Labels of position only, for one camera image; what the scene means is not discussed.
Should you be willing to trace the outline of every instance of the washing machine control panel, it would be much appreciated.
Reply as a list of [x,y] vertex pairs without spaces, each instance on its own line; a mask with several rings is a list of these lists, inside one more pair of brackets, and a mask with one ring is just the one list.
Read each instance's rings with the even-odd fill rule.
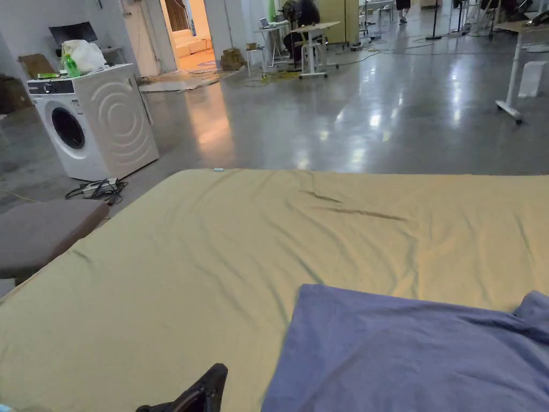
[[29,81],[31,94],[71,94],[74,93],[72,80]]

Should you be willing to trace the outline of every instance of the doorway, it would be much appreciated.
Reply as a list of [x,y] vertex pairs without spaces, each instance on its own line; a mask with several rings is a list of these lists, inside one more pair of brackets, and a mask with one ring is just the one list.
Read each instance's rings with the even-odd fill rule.
[[174,57],[180,70],[215,71],[216,63],[204,0],[161,0],[171,30]]

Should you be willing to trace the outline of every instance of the beige bed sheet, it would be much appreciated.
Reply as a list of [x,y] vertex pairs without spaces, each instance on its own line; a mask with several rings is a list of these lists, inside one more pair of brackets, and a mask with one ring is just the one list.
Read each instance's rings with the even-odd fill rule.
[[549,293],[549,177],[190,170],[0,305],[0,403],[132,412],[215,362],[260,410],[303,283],[511,310]]

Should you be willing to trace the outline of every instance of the laptop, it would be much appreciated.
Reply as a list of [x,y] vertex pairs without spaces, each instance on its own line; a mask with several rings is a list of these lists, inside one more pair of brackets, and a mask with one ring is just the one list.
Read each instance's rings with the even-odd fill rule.
[[276,27],[276,26],[272,25],[271,23],[269,23],[267,18],[265,18],[265,17],[262,17],[261,19],[259,19],[259,23],[261,23],[261,28],[262,29],[271,29],[273,27]]

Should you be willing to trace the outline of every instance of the person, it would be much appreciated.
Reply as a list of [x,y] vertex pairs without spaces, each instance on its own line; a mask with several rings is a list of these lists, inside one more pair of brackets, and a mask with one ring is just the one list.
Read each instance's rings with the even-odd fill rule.
[[[320,23],[320,13],[312,0],[301,0],[301,16],[298,19],[298,27],[309,26],[311,24]],[[305,40],[309,39],[308,33],[303,33]],[[301,33],[290,33],[284,37],[284,45],[290,53],[290,57],[294,59],[296,63],[301,61],[301,45],[296,46],[297,42],[302,41]]]
[[410,0],[396,0],[396,9],[399,11],[400,24],[407,24],[406,14],[410,11]]

